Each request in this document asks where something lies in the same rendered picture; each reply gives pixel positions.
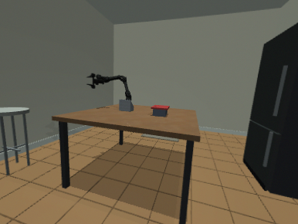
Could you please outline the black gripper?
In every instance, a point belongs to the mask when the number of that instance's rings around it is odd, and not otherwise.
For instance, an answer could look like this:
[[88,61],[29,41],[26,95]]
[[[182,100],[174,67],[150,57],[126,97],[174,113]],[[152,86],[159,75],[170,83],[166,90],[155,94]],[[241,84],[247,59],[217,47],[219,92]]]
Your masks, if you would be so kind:
[[96,74],[94,74],[94,73],[92,73],[92,75],[91,76],[88,76],[87,78],[90,78],[90,77],[92,77],[93,78],[93,85],[92,84],[87,84],[87,85],[90,85],[93,89],[95,89],[95,82],[96,82],[96,80],[98,80],[98,83],[100,83],[100,80],[99,79],[94,79],[94,77],[96,77]]

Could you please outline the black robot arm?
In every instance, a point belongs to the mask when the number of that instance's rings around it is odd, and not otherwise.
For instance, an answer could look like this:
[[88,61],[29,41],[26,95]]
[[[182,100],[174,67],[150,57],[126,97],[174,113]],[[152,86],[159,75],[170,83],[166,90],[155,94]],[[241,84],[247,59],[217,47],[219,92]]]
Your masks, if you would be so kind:
[[[121,79],[123,78],[123,79]],[[125,86],[125,95],[126,95],[126,100],[130,100],[131,101],[131,95],[130,95],[130,91],[128,90],[128,86],[127,86],[127,78],[125,76],[112,76],[112,77],[108,77],[108,76],[101,76],[101,75],[97,75],[97,79],[100,80],[100,83],[102,83],[104,85],[104,83],[108,83],[111,80],[120,80],[124,83]],[[96,79],[95,79],[96,80]],[[96,85],[99,85],[98,80],[96,80],[95,82]]]

